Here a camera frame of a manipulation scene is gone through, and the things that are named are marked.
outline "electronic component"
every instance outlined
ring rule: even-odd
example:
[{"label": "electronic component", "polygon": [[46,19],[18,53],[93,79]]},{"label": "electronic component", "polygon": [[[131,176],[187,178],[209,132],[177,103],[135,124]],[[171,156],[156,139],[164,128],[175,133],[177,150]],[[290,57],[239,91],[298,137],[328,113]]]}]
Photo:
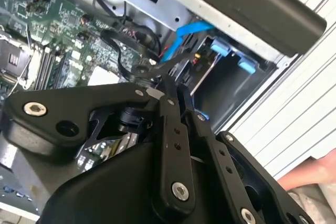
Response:
[{"label": "electronic component", "polygon": [[75,25],[76,22],[77,22],[77,20],[78,20],[78,17],[76,17],[75,15],[70,14],[69,18],[68,18],[68,23],[70,25]]},{"label": "electronic component", "polygon": [[80,31],[79,33],[77,33],[77,38],[82,41],[87,41],[90,38],[90,34],[85,31]]},{"label": "electronic component", "polygon": [[5,40],[0,40],[0,69],[2,72],[19,77],[28,61],[27,52]]},{"label": "electronic component", "polygon": [[53,54],[50,48],[45,48],[40,60],[36,81],[34,84],[34,90],[42,90],[48,88],[48,81],[50,79],[51,72],[53,70],[53,64],[56,56]]},{"label": "electronic component", "polygon": [[36,3],[30,3],[26,7],[26,12],[28,13],[36,13],[36,14],[42,14],[46,11],[45,6],[38,5]]},{"label": "electronic component", "polygon": [[92,15],[89,15],[89,14],[85,13],[80,17],[80,22],[82,23],[82,25],[87,24],[87,23],[92,22],[92,21],[93,21],[93,16]]}]

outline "black plastic part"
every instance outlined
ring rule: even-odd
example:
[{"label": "black plastic part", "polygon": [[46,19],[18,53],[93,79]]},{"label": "black plastic part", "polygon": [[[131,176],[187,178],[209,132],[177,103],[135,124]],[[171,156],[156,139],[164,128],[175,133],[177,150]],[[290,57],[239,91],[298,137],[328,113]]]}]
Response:
[{"label": "black plastic part", "polygon": [[256,223],[263,223],[250,202],[225,144],[215,140],[209,121],[202,121],[197,115],[197,112],[188,112],[185,117],[189,136],[193,139],[192,150],[195,156],[200,157],[214,170],[216,176],[211,180],[217,181],[218,193],[225,195],[222,206],[229,212],[228,223],[244,223],[240,213],[243,208],[253,214]]},{"label": "black plastic part", "polygon": [[138,144],[63,184],[49,199],[39,224],[223,223],[227,209],[217,205],[207,165],[191,160],[196,192],[193,213],[164,222],[152,208],[153,143]]},{"label": "black plastic part", "polygon": [[145,78],[140,78],[139,76],[132,74],[130,71],[128,71],[121,62],[121,50],[118,44],[113,40],[116,33],[112,32],[110,30],[103,30],[100,34],[100,38],[102,41],[104,41],[107,45],[112,47],[118,54],[118,70],[120,71],[121,75],[128,81],[138,83],[145,87],[150,87],[153,84],[156,84],[156,82],[147,80]]},{"label": "black plastic part", "polygon": [[[23,107],[32,101],[43,104],[46,115],[26,114]],[[87,140],[93,110],[105,106],[114,110],[142,107],[148,101],[146,91],[134,83],[15,93],[5,100],[0,125],[3,136],[11,144],[65,162]]]},{"label": "black plastic part", "polygon": [[103,37],[107,36],[107,37],[110,37],[116,41],[119,41],[125,44],[126,46],[132,48],[135,52],[142,55],[143,57],[152,59],[156,62],[160,61],[159,57],[154,52],[152,52],[150,49],[146,48],[145,46],[141,45],[140,43],[137,43],[135,39],[127,36],[124,33],[118,33],[113,30],[103,30],[102,35]]},{"label": "black plastic part", "polygon": [[[227,134],[233,138],[232,142],[225,137]],[[241,171],[240,177],[244,187],[265,223],[288,223],[288,216],[292,216],[295,220],[290,223],[301,223],[300,216],[308,220],[308,223],[313,223],[308,214],[233,135],[223,131],[216,139],[226,145],[235,165],[239,165],[238,170]]]},{"label": "black plastic part", "polygon": [[[171,78],[162,83],[166,95],[160,98],[157,138],[154,155],[153,208],[163,220],[178,222],[190,215],[195,208],[195,190],[190,161],[187,128],[181,123],[176,87]],[[187,201],[177,199],[172,185],[186,186]]]},{"label": "black plastic part", "polygon": [[194,58],[195,54],[178,54],[174,58],[158,65],[133,65],[131,72],[140,78],[150,80],[158,76],[166,76],[176,64],[181,63],[183,60],[192,60]]},{"label": "black plastic part", "polygon": [[298,0],[204,1],[289,57],[305,54],[327,26]]}]

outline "black bracket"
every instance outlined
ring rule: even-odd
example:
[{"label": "black bracket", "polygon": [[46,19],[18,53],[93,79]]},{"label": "black bracket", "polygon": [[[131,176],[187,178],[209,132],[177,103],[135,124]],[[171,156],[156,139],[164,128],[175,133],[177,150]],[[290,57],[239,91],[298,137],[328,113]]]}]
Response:
[{"label": "black bracket", "polygon": [[163,79],[155,146],[153,208],[166,221],[181,221],[195,208],[195,190],[187,128],[181,123],[174,82]]},{"label": "black bracket", "polygon": [[308,214],[269,175],[243,145],[229,132],[220,132],[218,142],[224,143],[234,161],[254,209],[265,223],[313,223]]},{"label": "black bracket", "polygon": [[[1,130],[9,143],[64,162],[74,158],[87,140],[92,111],[143,108],[149,100],[146,91],[134,83],[16,93],[4,103]],[[41,104],[45,113],[25,112],[30,102]]]}]

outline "motherboard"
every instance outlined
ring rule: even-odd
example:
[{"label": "motherboard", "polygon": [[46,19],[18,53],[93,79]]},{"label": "motherboard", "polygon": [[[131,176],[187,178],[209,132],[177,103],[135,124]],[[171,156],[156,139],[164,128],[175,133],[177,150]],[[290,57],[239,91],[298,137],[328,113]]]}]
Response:
[{"label": "motherboard", "polygon": [[[0,0],[2,31],[26,41],[27,26],[40,51],[38,60],[35,60],[38,64],[35,67],[36,79],[24,89],[56,89],[118,82],[118,54],[99,36],[103,29],[111,29],[110,25],[67,0]],[[123,55],[122,64],[131,69],[135,62],[139,62],[139,54],[122,43],[118,44]],[[18,74],[11,73],[14,80],[8,82],[3,77],[5,73],[11,72],[2,71],[0,76],[0,87],[5,87],[4,92],[1,92],[3,98],[6,98],[6,93],[13,88],[18,78]]]}]

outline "hole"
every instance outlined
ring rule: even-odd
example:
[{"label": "hole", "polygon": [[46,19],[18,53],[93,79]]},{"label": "hole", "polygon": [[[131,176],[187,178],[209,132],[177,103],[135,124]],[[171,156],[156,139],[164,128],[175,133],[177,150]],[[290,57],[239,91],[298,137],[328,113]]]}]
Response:
[{"label": "hole", "polygon": [[299,224],[299,222],[296,220],[296,218],[292,214],[286,213],[286,216],[291,224]]},{"label": "hole", "polygon": [[174,131],[175,131],[175,133],[178,134],[178,135],[180,135],[180,133],[181,133],[181,131],[180,131],[178,128],[175,128]]},{"label": "hole", "polygon": [[245,186],[246,193],[252,203],[253,208],[258,212],[262,208],[262,201],[257,191],[251,186]]},{"label": "hole", "polygon": [[78,135],[79,128],[72,121],[62,120],[56,124],[56,130],[59,134],[67,137]]},{"label": "hole", "polygon": [[185,191],[184,191],[184,189],[183,189],[182,187],[178,187],[176,190],[177,190],[182,196],[185,194]]},{"label": "hole", "polygon": [[252,220],[252,216],[250,215],[250,214],[245,214],[245,217],[246,217],[246,219],[248,219],[248,220]]},{"label": "hole", "polygon": [[174,146],[175,146],[175,148],[176,148],[178,151],[180,151],[180,150],[181,150],[181,146],[180,146],[180,144],[178,144],[178,143],[175,143],[175,144],[174,144]]},{"label": "hole", "polygon": [[30,110],[33,111],[33,112],[40,112],[42,109],[41,109],[40,106],[32,105],[32,106],[30,106]]},{"label": "hole", "polygon": [[226,166],[226,170],[232,174],[232,169],[230,167]]}]

